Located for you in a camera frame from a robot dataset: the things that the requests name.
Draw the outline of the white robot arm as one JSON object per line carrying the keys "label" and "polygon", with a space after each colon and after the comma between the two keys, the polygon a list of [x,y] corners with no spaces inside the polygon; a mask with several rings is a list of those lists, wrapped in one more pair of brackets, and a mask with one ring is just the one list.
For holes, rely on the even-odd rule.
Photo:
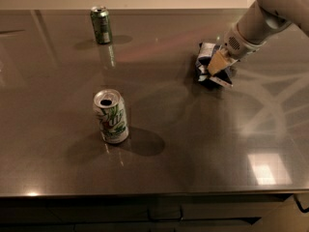
{"label": "white robot arm", "polygon": [[222,48],[207,66],[208,74],[216,75],[257,51],[267,38],[291,24],[309,36],[309,0],[255,0],[225,34]]}

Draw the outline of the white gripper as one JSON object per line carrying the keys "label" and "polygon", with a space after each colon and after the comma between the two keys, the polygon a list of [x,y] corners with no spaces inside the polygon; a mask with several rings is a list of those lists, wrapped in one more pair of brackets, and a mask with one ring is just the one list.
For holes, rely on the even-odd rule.
{"label": "white gripper", "polygon": [[207,70],[211,76],[216,75],[237,59],[258,50],[266,41],[267,29],[263,24],[248,22],[233,25],[224,36],[224,47],[217,50],[211,57]]}

